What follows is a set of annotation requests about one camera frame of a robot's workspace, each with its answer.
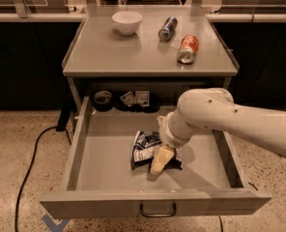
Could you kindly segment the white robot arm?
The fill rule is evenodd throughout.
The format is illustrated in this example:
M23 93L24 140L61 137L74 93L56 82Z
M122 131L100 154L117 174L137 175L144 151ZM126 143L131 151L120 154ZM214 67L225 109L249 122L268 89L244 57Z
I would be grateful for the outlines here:
M176 109L157 122L167 149L183 147L201 130L227 131L286 159L286 111L235 104L222 88L182 93Z

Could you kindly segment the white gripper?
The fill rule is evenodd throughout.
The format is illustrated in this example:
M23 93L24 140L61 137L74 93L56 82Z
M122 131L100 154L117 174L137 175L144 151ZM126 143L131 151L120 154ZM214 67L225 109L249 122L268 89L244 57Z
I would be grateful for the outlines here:
M195 133L195 128L189 126L177 110L169 112L166 116L158 116L157 122L160 140L166 146L158 148L152 161L150 172L155 175L160 174L174 157L173 148L181 148L187 144Z

